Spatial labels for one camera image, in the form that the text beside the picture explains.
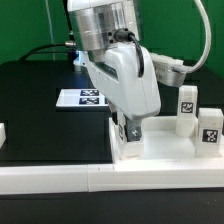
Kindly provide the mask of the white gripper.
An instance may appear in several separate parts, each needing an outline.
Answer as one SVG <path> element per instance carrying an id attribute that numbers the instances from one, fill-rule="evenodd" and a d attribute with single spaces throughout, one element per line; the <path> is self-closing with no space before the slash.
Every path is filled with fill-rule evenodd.
<path id="1" fill-rule="evenodd" d="M 144 58 L 142 77 L 138 76 L 138 60 L 133 44 L 119 43 L 117 48 L 105 52 L 105 64 L 116 71 L 116 78 L 91 62 L 87 52 L 83 53 L 83 60 L 93 86 L 128 117 L 125 118 L 128 142 L 141 140 L 142 120 L 138 119 L 155 116 L 161 108 L 151 56 L 146 48 L 142 47 L 141 50 Z"/>

